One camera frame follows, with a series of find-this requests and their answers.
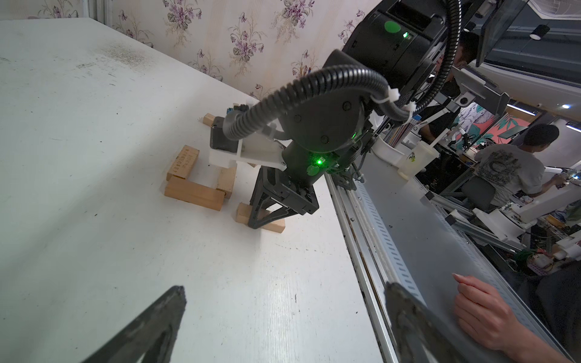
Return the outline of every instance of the chair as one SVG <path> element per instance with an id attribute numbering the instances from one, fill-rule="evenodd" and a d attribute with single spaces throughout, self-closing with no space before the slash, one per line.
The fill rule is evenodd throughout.
<path id="1" fill-rule="evenodd" d="M 488 212 L 490 202 L 494 198 L 496 190 L 491 183 L 480 177 L 473 177 L 462 186 L 462 193 L 468 198 L 468 201 L 476 208 Z"/>

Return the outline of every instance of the gray surface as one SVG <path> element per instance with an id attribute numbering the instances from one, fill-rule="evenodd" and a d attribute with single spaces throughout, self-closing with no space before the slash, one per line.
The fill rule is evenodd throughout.
<path id="1" fill-rule="evenodd" d="M 476 344 L 457 326 L 453 314 L 457 282 L 452 277 L 453 272 L 475 276 L 496 287 L 519 321 L 557 348 L 498 272 L 473 245 L 467 244 L 444 222 L 417 181 L 406 182 L 395 168 L 373 154 L 367 156 L 363 173 L 367 192 L 389 228 L 426 305 L 449 327 L 453 335 L 449 338 L 457 347 L 467 355 L 478 355 L 488 361 L 510 362 L 506 356 Z"/>

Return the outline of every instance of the plastic cup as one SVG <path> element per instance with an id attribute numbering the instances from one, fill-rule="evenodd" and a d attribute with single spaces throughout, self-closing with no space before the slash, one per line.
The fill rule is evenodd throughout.
<path id="1" fill-rule="evenodd" d="M 405 180 L 409 180 L 437 157 L 440 157 L 440 153 L 436 149 L 423 141 L 419 141 L 407 158 L 405 160 L 402 158 L 397 173 Z"/>

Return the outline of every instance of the white container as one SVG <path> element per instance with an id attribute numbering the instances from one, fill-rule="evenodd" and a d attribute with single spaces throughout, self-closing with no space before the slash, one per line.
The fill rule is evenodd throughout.
<path id="1" fill-rule="evenodd" d="M 396 167 L 399 166 L 399 162 L 404 156 L 404 153 L 392 148 L 385 141 L 381 140 L 381 138 L 378 138 L 377 141 L 375 141 L 371 150 L 378 158 Z"/>
<path id="2" fill-rule="evenodd" d="M 421 139 L 422 139 L 421 137 L 419 137 L 418 135 L 414 134 L 413 131 L 411 131 L 408 132 L 408 134 L 406 135 L 406 137 L 404 137 L 401 143 L 413 145 L 411 147 L 411 149 L 413 149 L 418 144 L 418 142 L 420 142 Z"/>
<path id="3" fill-rule="evenodd" d="M 397 173 L 405 180 L 409 180 L 437 157 L 440 157 L 440 153 L 436 149 L 423 141 L 419 141 L 406 159 L 401 161 Z"/>

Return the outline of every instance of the wooden block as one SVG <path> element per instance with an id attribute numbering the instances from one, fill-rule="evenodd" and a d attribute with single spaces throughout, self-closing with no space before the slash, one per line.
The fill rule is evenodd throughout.
<path id="1" fill-rule="evenodd" d="M 212 124 L 214 123 L 214 119 L 216 117 L 210 113 L 206 113 L 206 115 L 204 116 L 204 119 L 202 120 L 202 123 L 204 125 L 208 125 L 210 127 L 212 127 Z"/>
<path id="2" fill-rule="evenodd" d="M 224 192 L 176 176 L 170 178 L 164 195 L 217 211 L 224 204 Z"/>
<path id="3" fill-rule="evenodd" d="M 172 175 L 178 178 L 187 179 L 189 173 L 192 172 L 193 166 L 198 160 L 200 150 L 194 149 L 191 146 L 184 146 L 182 151 L 175 158 L 171 165 L 170 171 L 167 172 L 166 180 L 169 180 Z"/>
<path id="4" fill-rule="evenodd" d="M 236 222 L 248 225 L 248 221 L 250 220 L 250 212 L 252 211 L 252 207 L 248 204 L 240 203 L 238 205 L 238 209 L 236 211 Z M 258 218 L 263 218 L 265 215 L 269 215 L 270 212 L 267 210 L 261 210 L 258 213 Z M 285 220 L 281 219 L 278 221 L 271 222 L 267 225 L 263 225 L 261 228 L 267 229 L 269 231 L 273 231 L 276 233 L 282 233 L 285 230 Z"/>
<path id="5" fill-rule="evenodd" d="M 236 179 L 236 167 L 220 169 L 220 175 L 218 176 L 218 186 L 216 189 L 226 193 L 226 199 L 230 199 L 232 190 L 234 189 L 234 180 Z"/>

